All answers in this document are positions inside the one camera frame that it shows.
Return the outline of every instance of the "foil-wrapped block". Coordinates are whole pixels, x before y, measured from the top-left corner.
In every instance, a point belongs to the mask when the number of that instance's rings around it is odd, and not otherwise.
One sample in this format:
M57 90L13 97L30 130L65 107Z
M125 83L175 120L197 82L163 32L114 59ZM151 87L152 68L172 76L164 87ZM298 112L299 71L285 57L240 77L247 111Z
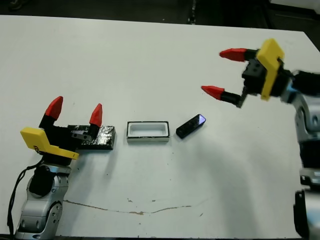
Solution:
M83 134L89 130L89 125L68 125L68 128L74 132ZM102 125L99 129L96 139L83 141L78 149L82 150L112 150L116 138L116 129L114 126Z

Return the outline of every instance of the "white tabletop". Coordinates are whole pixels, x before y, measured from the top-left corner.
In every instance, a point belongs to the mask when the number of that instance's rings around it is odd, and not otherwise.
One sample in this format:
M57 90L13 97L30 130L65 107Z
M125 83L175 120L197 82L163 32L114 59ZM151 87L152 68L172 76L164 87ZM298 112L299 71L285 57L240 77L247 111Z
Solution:
M72 162L58 236L298 237L294 108L249 96L238 109L201 90L240 93L245 64L218 53L257 49L268 38L284 49L285 68L320 72L320 53L303 32L0 16L0 233L9 232L18 173L40 159L20 130L38 127L61 95L57 125L85 125L102 103L103 124L117 137L113 151ZM207 122L178 139L176 128L197 113ZM168 121L171 139L128 144L127 121ZM31 175L17 189L15 226Z

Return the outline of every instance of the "dark background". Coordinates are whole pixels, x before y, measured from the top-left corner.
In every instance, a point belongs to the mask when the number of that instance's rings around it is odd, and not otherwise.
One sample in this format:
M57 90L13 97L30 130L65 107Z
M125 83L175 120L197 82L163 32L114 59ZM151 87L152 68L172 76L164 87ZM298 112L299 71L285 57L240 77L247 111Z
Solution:
M0 0L1 15L294 30L305 32L320 49L319 15L268 0L30 0L13 12L9 2Z

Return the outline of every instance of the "crack on table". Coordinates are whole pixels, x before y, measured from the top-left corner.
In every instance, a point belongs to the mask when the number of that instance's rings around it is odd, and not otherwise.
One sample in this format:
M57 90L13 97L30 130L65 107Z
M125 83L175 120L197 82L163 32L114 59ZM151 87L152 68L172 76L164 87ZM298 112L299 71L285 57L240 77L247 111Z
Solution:
M103 211L109 211L109 212L114 212L114 213L121 213L121 214L136 214L136 215L144 215L144 214L156 214L162 211L166 211L166 210L171 210L171 209L181 209L181 208L191 208L191 205L183 205L183 206L173 206L173 207L166 207L157 211L120 211L120 210L111 210L111 209L107 209L107 208L102 208L102 207L97 207L97 206L91 206L91 205L87 205L87 204L82 204L82 203L78 203L78 202L74 202L74 201L69 201L69 200L63 200L64 202L68 203L68 204L75 204L75 205L79 205L79 206L83 206L83 207L88 207L88 208L93 208L93 209L99 209L99 210L103 210Z

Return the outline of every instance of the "red fingertip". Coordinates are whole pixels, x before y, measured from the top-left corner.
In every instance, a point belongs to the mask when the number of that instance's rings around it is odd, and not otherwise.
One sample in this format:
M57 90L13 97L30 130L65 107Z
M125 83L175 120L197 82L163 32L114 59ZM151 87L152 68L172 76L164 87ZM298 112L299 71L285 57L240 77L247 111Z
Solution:
M97 125L99 128L102 124L102 105L99 103L92 112L90 124Z
M207 94L209 94L210 96L218 100L221 99L221 94L225 91L224 88L217 87L217 86L201 86L201 88Z
M61 113L63 101L64 98L62 96L58 96L50 103L44 114L57 120Z
M244 62L246 48L230 48L220 52L220 57L226 58L232 61Z

